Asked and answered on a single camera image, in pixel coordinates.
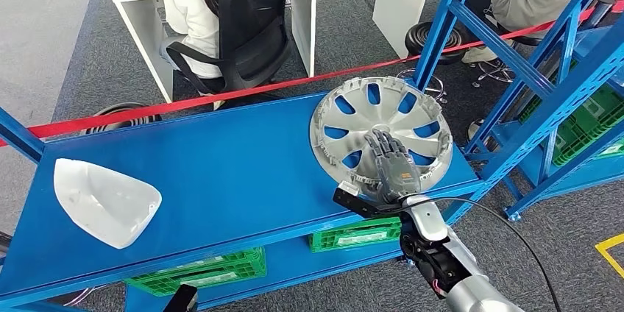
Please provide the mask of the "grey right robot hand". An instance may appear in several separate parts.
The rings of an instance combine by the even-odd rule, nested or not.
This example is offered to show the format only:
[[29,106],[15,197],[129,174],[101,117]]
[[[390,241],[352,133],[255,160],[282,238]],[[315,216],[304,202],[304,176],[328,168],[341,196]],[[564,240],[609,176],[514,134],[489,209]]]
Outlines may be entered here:
[[372,129],[364,139],[372,151],[380,184],[375,193],[387,204],[422,190],[420,172],[403,143],[389,132]]

